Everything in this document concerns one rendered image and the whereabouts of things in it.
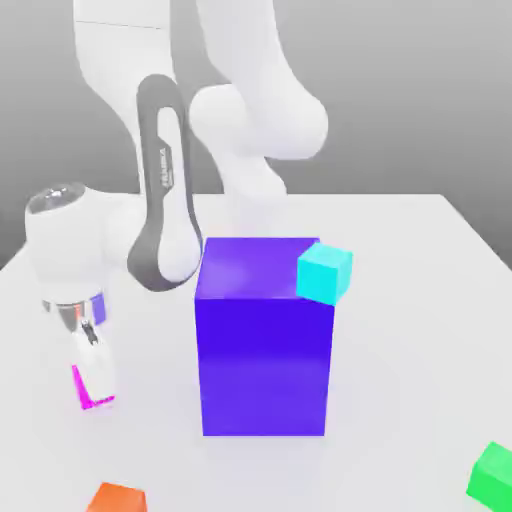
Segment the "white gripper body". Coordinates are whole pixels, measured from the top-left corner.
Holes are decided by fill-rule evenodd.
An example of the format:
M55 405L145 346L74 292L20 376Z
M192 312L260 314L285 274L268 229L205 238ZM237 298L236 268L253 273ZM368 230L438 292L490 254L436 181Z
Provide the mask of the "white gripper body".
M91 342L84 331L73 334L75 363L89 398L102 401L115 396L115 371L109 345L100 334L95 336Z

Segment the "small magenta cube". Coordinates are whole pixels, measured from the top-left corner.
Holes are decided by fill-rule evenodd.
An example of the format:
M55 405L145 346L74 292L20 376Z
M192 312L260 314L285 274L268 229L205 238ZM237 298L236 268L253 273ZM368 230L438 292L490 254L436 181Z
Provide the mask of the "small magenta cube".
M90 398L87 389L85 388L85 385L82 381L79 369L76 365L72 366L72 374L73 374L73 380L74 385L77 391L77 395L81 404L81 408L83 410L88 410L92 408L99 407L103 404L107 404L109 402L112 402L115 399L114 395L108 396L104 399L94 401Z

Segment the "small orange cube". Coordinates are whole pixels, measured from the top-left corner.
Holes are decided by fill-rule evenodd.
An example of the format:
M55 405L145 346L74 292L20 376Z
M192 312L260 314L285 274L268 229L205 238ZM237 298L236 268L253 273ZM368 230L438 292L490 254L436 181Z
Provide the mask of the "small orange cube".
M86 512L148 512L145 492L103 482Z

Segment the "small cyan cube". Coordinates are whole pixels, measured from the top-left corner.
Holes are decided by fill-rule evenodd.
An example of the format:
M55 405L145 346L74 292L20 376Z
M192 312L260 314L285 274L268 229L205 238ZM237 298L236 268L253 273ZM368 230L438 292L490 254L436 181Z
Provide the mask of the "small cyan cube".
M335 306L350 286L353 252L315 242L297 261L296 294Z

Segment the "small green cube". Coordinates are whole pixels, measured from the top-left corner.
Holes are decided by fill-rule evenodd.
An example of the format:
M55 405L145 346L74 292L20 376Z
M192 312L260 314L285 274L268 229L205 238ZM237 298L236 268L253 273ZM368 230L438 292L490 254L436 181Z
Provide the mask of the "small green cube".
M466 494L492 512L512 512L512 451L491 442L473 465Z

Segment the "large blue box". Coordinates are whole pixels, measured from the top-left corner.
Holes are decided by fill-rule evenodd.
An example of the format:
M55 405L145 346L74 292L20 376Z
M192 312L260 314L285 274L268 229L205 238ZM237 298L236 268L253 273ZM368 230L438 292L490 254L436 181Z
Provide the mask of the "large blue box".
M321 436L334 309L296 294L312 238L210 237L195 292L206 436Z

